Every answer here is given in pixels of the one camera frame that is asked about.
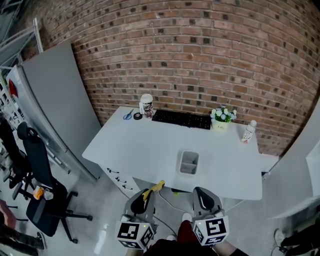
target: gray container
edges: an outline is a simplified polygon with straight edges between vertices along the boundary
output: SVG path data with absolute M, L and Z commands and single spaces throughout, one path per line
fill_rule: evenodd
M 199 162 L 199 154 L 193 151 L 183 151 L 179 172 L 187 175 L 195 175 Z

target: white desk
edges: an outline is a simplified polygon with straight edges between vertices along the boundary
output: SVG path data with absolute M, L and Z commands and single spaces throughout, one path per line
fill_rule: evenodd
M 100 165 L 118 187 L 138 192 L 133 178 L 155 184 L 165 180 L 166 187 L 187 192 L 202 187 L 223 198 L 262 198 L 257 139 L 254 136 L 249 144 L 240 141 L 245 125 L 230 123 L 227 132 L 219 132 L 145 117 L 123 120 L 131 110 L 119 107 L 82 154 Z M 179 173 L 185 150 L 199 153 L 195 175 Z

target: small plant pot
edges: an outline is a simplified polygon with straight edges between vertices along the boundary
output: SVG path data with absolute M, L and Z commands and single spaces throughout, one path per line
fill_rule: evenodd
M 212 127 L 215 131 L 225 132 L 228 130 L 229 123 L 228 122 L 220 122 L 217 120 L 212 120 Z

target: chair armrest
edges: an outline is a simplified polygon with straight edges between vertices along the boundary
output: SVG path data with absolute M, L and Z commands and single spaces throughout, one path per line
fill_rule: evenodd
M 11 171 L 9 170 L 9 171 L 3 176 L 3 182 L 6 182 L 6 181 L 10 178 L 10 175 L 11 175 Z
M 12 193 L 12 199 L 13 199 L 13 200 L 16 200 L 16 198 L 17 198 L 17 196 L 18 196 L 18 194 L 19 194 L 20 189 L 22 188 L 22 186 L 23 186 L 23 183 L 22 183 L 22 182 L 19 182 L 18 185 L 15 186 L 15 189 L 14 189 L 14 191 L 13 191 L 13 193 Z
M 37 207 L 37 209 L 36 209 L 36 211 L 34 213 L 34 216 L 32 218 L 34 223 L 38 223 L 39 222 L 42 214 L 44 213 L 46 202 L 47 202 L 46 199 L 41 198 L 40 203 L 39 203 L 39 205 L 38 205 L 38 207 Z

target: white refrigerator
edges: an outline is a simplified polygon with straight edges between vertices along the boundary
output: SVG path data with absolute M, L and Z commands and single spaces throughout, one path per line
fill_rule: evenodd
M 16 65 L 7 75 L 28 123 L 47 148 L 69 170 L 81 170 L 92 181 L 103 173 L 82 153 L 101 129 L 80 77 L 69 41 Z

